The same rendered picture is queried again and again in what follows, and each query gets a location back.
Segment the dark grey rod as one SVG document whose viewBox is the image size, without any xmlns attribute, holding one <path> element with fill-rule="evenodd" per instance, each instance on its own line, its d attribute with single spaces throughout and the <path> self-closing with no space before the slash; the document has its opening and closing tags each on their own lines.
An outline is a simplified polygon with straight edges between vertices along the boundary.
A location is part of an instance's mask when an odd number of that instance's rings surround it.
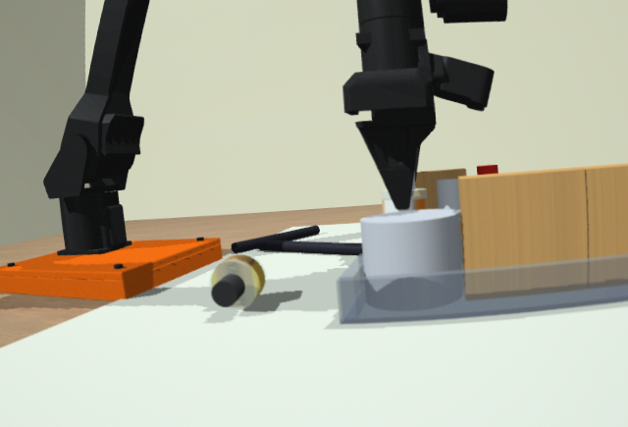
<svg viewBox="0 0 628 427">
<path fill-rule="evenodd" d="M 345 254 L 358 255 L 362 253 L 361 243 L 343 242 L 313 242 L 313 241 L 281 241 L 281 240 L 260 240 L 258 242 L 260 250 L 289 251 L 308 254 Z"/>
<path fill-rule="evenodd" d="M 271 235 L 271 236 L 267 236 L 263 238 L 242 240 L 242 241 L 234 242 L 232 244 L 232 251 L 233 253 L 240 253 L 240 252 L 258 248 L 258 242 L 260 240 L 291 241 L 291 240 L 298 240 L 298 239 L 315 236 L 315 235 L 318 235 L 319 233 L 320 233 L 320 228 L 318 226 L 311 226 L 311 227 L 284 232 L 280 234 L 275 234 L 275 235 Z"/>
</svg>

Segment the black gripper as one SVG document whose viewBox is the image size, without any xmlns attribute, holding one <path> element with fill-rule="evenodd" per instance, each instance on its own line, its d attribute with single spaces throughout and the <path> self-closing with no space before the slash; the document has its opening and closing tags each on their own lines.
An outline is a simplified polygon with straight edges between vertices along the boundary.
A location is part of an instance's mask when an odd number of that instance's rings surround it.
<svg viewBox="0 0 628 427">
<path fill-rule="evenodd" d="M 371 111 L 355 122 L 396 210 L 410 206 L 421 143 L 434 130 L 433 80 L 418 69 L 424 23 L 413 18 L 379 18 L 359 27 L 362 72 L 342 86 L 344 112 Z"/>
</svg>

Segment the light brown wooden panel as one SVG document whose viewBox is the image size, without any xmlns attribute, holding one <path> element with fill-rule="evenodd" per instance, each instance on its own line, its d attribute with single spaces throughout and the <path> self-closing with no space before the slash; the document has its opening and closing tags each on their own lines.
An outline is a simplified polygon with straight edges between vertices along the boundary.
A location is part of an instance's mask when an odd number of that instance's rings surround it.
<svg viewBox="0 0 628 427">
<path fill-rule="evenodd" d="M 438 207 L 437 181 L 439 179 L 458 179 L 466 177 L 465 168 L 422 172 L 418 171 L 415 188 L 427 189 L 428 210 Z"/>
<path fill-rule="evenodd" d="M 585 169 L 458 177 L 462 269 L 588 258 Z"/>
<path fill-rule="evenodd" d="M 588 258 L 628 254 L 628 164 L 585 169 Z"/>
</svg>

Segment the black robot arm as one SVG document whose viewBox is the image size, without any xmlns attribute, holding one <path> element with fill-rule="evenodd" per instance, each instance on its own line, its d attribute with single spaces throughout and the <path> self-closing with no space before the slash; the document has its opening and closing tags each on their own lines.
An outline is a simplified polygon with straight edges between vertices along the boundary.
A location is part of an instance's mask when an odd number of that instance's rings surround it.
<svg viewBox="0 0 628 427">
<path fill-rule="evenodd" d="M 48 198 L 60 200 L 65 249 L 58 255 L 101 255 L 131 245 L 117 190 L 126 189 L 140 154 L 144 117 L 133 115 L 130 91 L 149 1 L 104 0 L 85 92 L 43 182 Z M 429 0 L 444 24 L 505 22 L 507 2 Z M 357 13 L 358 26 L 391 17 L 424 23 L 421 0 L 357 0 Z M 429 53 L 427 38 L 423 45 L 418 69 L 433 80 L 434 96 L 485 111 L 495 72 Z"/>
</svg>

